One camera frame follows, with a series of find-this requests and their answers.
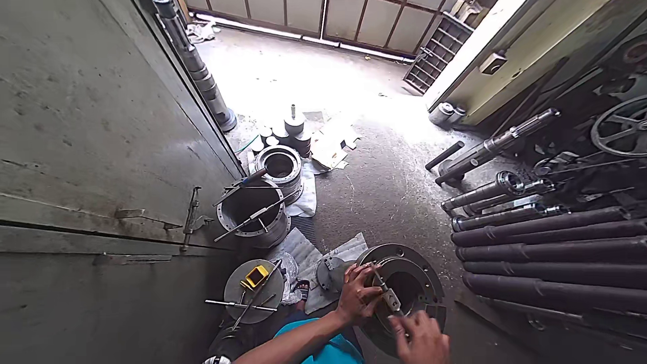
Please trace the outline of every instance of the pulley wheel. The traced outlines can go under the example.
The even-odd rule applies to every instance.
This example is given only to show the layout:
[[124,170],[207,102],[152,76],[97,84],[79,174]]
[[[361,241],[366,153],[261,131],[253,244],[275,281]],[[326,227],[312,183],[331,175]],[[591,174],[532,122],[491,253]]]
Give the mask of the pulley wheel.
[[591,141],[621,157],[647,157],[647,95],[625,101],[602,114],[591,129]]

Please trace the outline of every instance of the metal tool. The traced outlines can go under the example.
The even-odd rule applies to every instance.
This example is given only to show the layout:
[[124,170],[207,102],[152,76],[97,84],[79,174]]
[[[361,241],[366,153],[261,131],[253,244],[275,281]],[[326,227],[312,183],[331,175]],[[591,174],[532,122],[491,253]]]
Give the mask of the metal tool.
[[224,195],[223,195],[223,197],[221,197],[218,201],[216,201],[216,203],[214,203],[214,207],[218,206],[218,204],[220,204],[220,202],[222,202],[222,201],[226,200],[226,199],[227,199],[227,197],[229,197],[229,196],[231,196],[232,194],[236,193],[236,191],[238,191],[239,189],[241,189],[241,188],[243,188],[243,187],[245,187],[245,186],[249,185],[251,182],[258,181],[258,180],[259,180],[259,179],[261,179],[261,177],[263,177],[266,173],[267,173],[267,169],[266,169],[266,168],[261,168],[261,169],[257,170],[257,171],[256,171],[256,172],[254,172],[251,176],[249,176],[249,177],[245,178],[244,180],[242,180],[242,181],[241,181],[239,184],[237,184],[236,186],[233,186],[233,188],[232,188],[231,190],[229,190],[226,194],[224,194]]
[[224,238],[224,237],[228,236],[229,234],[233,234],[233,233],[235,233],[238,229],[240,229],[240,228],[242,228],[243,226],[245,226],[245,225],[249,224],[250,222],[254,221],[254,220],[255,220],[255,219],[257,219],[259,216],[261,216],[262,214],[264,214],[265,212],[267,212],[268,210],[270,210],[270,209],[271,209],[271,208],[273,208],[274,206],[276,206],[276,205],[279,205],[279,204],[283,203],[286,199],[291,198],[293,195],[295,195],[295,194],[297,194],[297,193],[299,193],[299,190],[296,190],[296,191],[294,191],[293,193],[291,193],[291,194],[289,194],[289,195],[285,196],[284,198],[281,198],[280,200],[278,200],[277,202],[273,203],[272,205],[269,205],[268,207],[263,207],[262,209],[260,209],[260,210],[256,211],[256,212],[255,212],[255,213],[253,213],[249,218],[247,218],[247,220],[245,220],[245,221],[241,222],[237,227],[234,227],[233,229],[231,229],[231,230],[227,231],[226,233],[224,233],[224,234],[222,234],[221,236],[219,236],[218,238],[216,238],[216,239],[214,240],[214,243],[215,243],[215,242],[220,241],[222,238]]
[[272,277],[272,274],[274,273],[276,268],[281,266],[282,261],[283,261],[282,259],[279,259],[278,262],[276,262],[270,274],[267,275],[267,279],[265,279],[261,284],[261,286],[254,292],[254,294],[252,295],[252,299],[249,301],[249,304],[245,307],[245,309],[243,310],[243,313],[241,313],[241,315],[238,317],[238,320],[236,320],[236,322],[234,323],[233,325],[234,330],[238,327],[238,324],[241,322],[241,319],[243,318],[247,310],[249,310],[249,308],[252,306],[252,303],[254,303],[254,299],[256,298],[256,296],[258,296],[258,293],[261,293],[261,291],[263,291],[263,287],[265,287],[267,282],[270,281],[270,278]]
[[380,284],[380,288],[382,288],[382,298],[386,301],[387,306],[389,306],[389,309],[393,311],[393,313],[396,316],[404,316],[404,313],[402,312],[402,304],[400,303],[400,300],[398,299],[398,296],[395,294],[393,291],[393,288],[388,288],[386,286],[386,283],[384,280],[382,280],[382,277],[380,276],[380,273],[375,272],[375,278],[377,279],[377,282]]
[[[236,302],[213,301],[213,300],[210,300],[210,299],[206,299],[206,300],[204,300],[204,302],[205,303],[213,303],[213,304],[222,304],[223,306],[233,306],[233,307],[238,307],[238,308],[247,308],[247,306],[249,306],[248,304],[239,304],[239,303],[236,303]],[[255,310],[261,310],[261,311],[272,311],[272,312],[278,311],[276,308],[263,307],[262,303],[259,306],[252,305],[252,306],[249,306],[249,307],[251,307],[251,308],[253,308]]]

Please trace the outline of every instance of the round metal plate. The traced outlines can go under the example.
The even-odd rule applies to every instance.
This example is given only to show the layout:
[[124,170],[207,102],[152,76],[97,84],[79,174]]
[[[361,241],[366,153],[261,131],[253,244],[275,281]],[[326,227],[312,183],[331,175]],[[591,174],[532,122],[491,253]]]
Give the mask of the round metal plate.
[[[268,272],[270,272],[272,271],[274,264],[265,259],[255,259],[242,263],[238,268],[236,268],[236,270],[232,273],[232,275],[229,276],[229,279],[227,280],[227,284],[225,285],[225,302],[240,302],[243,290],[246,290],[247,292],[245,293],[245,297],[243,297],[243,304],[249,304],[249,302],[252,300],[254,292],[242,287],[241,281],[244,280],[249,272],[251,272],[252,269],[256,266],[263,266],[265,267],[265,269],[267,269]],[[281,298],[283,295],[283,276],[281,276],[280,271],[276,271],[269,279],[270,280],[263,287],[263,290],[258,294],[256,299],[254,299],[254,305],[260,305],[263,301],[265,301],[273,293],[275,293],[276,295],[271,300],[267,301],[267,303],[265,303],[263,306],[277,308],[281,303]],[[226,309],[234,319],[238,319],[241,313],[243,313],[243,310],[245,310],[244,308],[232,306],[227,306]],[[250,308],[249,310],[247,310],[245,316],[243,316],[241,323],[259,323],[262,320],[265,320],[271,314],[271,311],[261,311]]]

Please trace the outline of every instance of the small metal cylinder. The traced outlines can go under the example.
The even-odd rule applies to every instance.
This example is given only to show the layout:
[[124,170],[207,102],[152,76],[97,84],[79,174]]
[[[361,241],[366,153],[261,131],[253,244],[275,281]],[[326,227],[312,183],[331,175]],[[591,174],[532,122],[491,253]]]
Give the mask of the small metal cylinder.
[[506,239],[513,235],[568,229],[604,222],[618,222],[627,220],[629,217],[629,214],[621,207],[608,207],[606,209],[575,212],[540,220],[497,227],[486,226],[471,231],[453,233],[452,242],[462,247],[505,244]]
[[520,206],[516,209],[495,212],[494,214],[474,216],[466,218],[464,216],[456,216],[452,219],[452,228],[454,231],[468,231],[478,229],[484,226],[500,226],[509,223],[523,222],[528,220],[535,220],[547,216],[556,216],[565,214],[568,209],[563,206],[552,206],[543,208],[538,203],[530,203],[528,205]]
[[523,194],[521,194],[520,196],[502,194],[494,198],[482,199],[481,201],[465,205],[463,206],[463,210],[465,211],[465,213],[467,213],[468,216],[477,216],[481,215],[483,213],[483,210],[485,209],[489,209],[503,203],[508,203],[522,197],[532,196],[534,194],[545,194],[553,190],[555,190],[553,182],[546,178],[541,178],[537,181],[524,184]]
[[465,206],[482,199],[499,196],[501,194],[512,196],[522,195],[523,183],[521,182],[521,179],[512,172],[506,170],[501,171],[496,174],[494,181],[480,186],[470,192],[443,201],[441,203],[441,208],[445,211],[451,211],[457,207]]
[[465,146],[465,143],[457,141],[451,147],[447,148],[443,153],[440,153],[436,158],[432,159],[431,162],[427,163],[424,167],[428,171],[431,171],[438,163],[447,159],[450,155],[458,152],[462,147]]

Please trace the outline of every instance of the concrete floor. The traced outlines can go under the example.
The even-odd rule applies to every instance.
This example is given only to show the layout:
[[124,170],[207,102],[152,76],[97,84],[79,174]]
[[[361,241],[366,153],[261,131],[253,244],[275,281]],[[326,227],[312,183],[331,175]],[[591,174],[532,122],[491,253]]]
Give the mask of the concrete floor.
[[[449,240],[449,218],[439,205],[459,191],[439,188],[433,182],[436,172],[424,165],[458,140],[466,148],[478,140],[427,120],[421,97],[401,80],[407,65],[231,29],[199,44],[198,50],[227,106],[239,115],[239,125],[228,133],[234,150],[256,135],[257,124],[282,120],[290,104],[323,119],[316,125],[329,118],[352,120],[363,135],[355,150],[347,150],[349,166],[316,179],[319,241],[313,243],[322,253],[358,232],[369,246],[393,242],[416,249],[443,283],[454,363],[532,361],[527,352],[455,307],[454,297],[463,289],[461,265]],[[469,173],[464,188],[508,168],[514,170],[514,165],[493,161]],[[368,363],[394,362],[365,338],[360,341]]]

